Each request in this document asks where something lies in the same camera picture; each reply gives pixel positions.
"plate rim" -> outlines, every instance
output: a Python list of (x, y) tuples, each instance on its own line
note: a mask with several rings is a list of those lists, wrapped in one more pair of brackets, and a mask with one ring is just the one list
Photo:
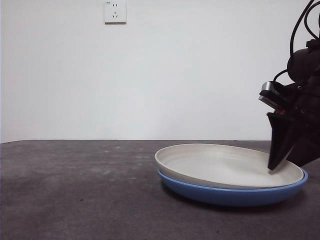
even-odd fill
[[(166, 147), (163, 147), (161, 149), (159, 149), (155, 154), (154, 154), (154, 158), (156, 160), (156, 163), (161, 166), (162, 168), (164, 169), (167, 169), (171, 172), (174, 172), (180, 176), (183, 176), (183, 177), (186, 177), (188, 179), (194, 179), (194, 180), (200, 180), (204, 183), (208, 183), (208, 184), (218, 184), (218, 185), (225, 185), (225, 186), (229, 186), (230, 188), (222, 188), (222, 189), (270, 189), (270, 188), (279, 188), (279, 187), (284, 187), (284, 186), (290, 186), (292, 184), (295, 184), (295, 183), (298, 183), (299, 181), (301, 181), (303, 178), (304, 178), (304, 170), (297, 166), (296, 164), (284, 159), (284, 161), (286, 161), (287, 163), (289, 163), (290, 165), (293, 165), (294, 167), (300, 169), (301, 173), (302, 173), (302, 177), (296, 181), (296, 182), (293, 182), (293, 183), (290, 183), (290, 184), (286, 184), (286, 185), (278, 185), (278, 186), (258, 186), (258, 185), (239, 185), (239, 184), (235, 184), (235, 183), (222, 183), (222, 182), (216, 182), (216, 181), (209, 181), (209, 180), (205, 180), (205, 179), (202, 179), (202, 178), (196, 178), (196, 177), (193, 177), (193, 176), (189, 176), (189, 175), (185, 175), (183, 173), (180, 173), (180, 172), (177, 172), (175, 170), (172, 170), (171, 168), (165, 166), (164, 164), (162, 164), (159, 159), (158, 159), (158, 154), (161, 152), (161, 151), (164, 151), (166, 149), (169, 149), (169, 148), (173, 148), (173, 147), (177, 147), (177, 146), (190, 146), (190, 145), (210, 145), (210, 146), (223, 146), (223, 147), (227, 147), (227, 148), (237, 148), (237, 149), (243, 149), (243, 150), (246, 150), (246, 151), (252, 151), (252, 152), (258, 152), (258, 153), (262, 153), (262, 154), (266, 154), (266, 155), (269, 155), (269, 153), (267, 152), (264, 152), (264, 151), (260, 151), (260, 150), (255, 150), (255, 149), (250, 149), (250, 148), (245, 148), (245, 147), (240, 147), (240, 146), (231, 146), (231, 145), (224, 145), (224, 144), (214, 144), (214, 143), (183, 143), (183, 144), (175, 144), (175, 145), (171, 145), (171, 146), (166, 146)], [(214, 186), (206, 186), (208, 188), (219, 188), (219, 187), (214, 187)]]
[(185, 185), (185, 186), (192, 187), (192, 188), (198, 188), (198, 189), (202, 189), (202, 190), (234, 192), (234, 193), (248, 193), (248, 192), (261, 193), (261, 192), (272, 192), (272, 191), (277, 191), (277, 190), (290, 189), (290, 188), (294, 188), (296, 186), (304, 184), (308, 180), (309, 175), (308, 175), (307, 171), (305, 171), (303, 168), (301, 168), (301, 170), (303, 172), (303, 178), (295, 183), (285, 185), (285, 186), (276, 186), (276, 187), (270, 187), (270, 188), (250, 188), (250, 189), (220, 188), (220, 187), (213, 187), (213, 186), (196, 185), (196, 184), (180, 181), (180, 180), (174, 179), (172, 177), (169, 177), (169, 176), (165, 175), (164, 173), (162, 173), (159, 169), (158, 169), (158, 174), (161, 177), (166, 178), (167, 180), (175, 182), (177, 184)]

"white wall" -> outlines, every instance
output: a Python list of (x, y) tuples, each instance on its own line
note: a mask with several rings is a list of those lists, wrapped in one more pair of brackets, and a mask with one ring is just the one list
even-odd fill
[(307, 2), (127, 0), (104, 25), (104, 0), (2, 0), (1, 141), (268, 140), (258, 95)]

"blue plate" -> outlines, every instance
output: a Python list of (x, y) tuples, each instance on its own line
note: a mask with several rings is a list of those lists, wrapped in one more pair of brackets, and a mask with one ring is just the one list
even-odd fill
[(199, 186), (170, 178), (158, 171), (164, 184), (186, 198), (208, 204), (232, 207), (263, 206), (281, 202), (298, 193), (308, 179), (308, 173), (304, 173), (300, 181), (280, 187), (261, 189), (226, 189), (208, 186)]

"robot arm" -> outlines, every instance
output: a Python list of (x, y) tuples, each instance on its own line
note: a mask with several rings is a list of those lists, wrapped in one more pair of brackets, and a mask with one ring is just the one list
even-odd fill
[[(320, 5), (310, 1), (300, 16), (290, 41), (287, 69), (262, 86), (259, 99), (275, 111), (267, 114), (272, 127), (268, 168), (283, 160), (303, 166), (320, 158), (320, 39), (313, 32), (307, 48), (293, 52), (293, 40), (304, 17), (307, 30), (309, 12)], [(282, 85), (276, 79), (287, 72), (294, 83)]]

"dark gray countertop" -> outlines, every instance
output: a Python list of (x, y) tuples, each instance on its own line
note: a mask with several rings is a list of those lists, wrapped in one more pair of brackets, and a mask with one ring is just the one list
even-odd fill
[(293, 198), (232, 208), (161, 184), (154, 153), (183, 143), (269, 150), (269, 141), (31, 140), (1, 144), (2, 240), (315, 240), (320, 161)]

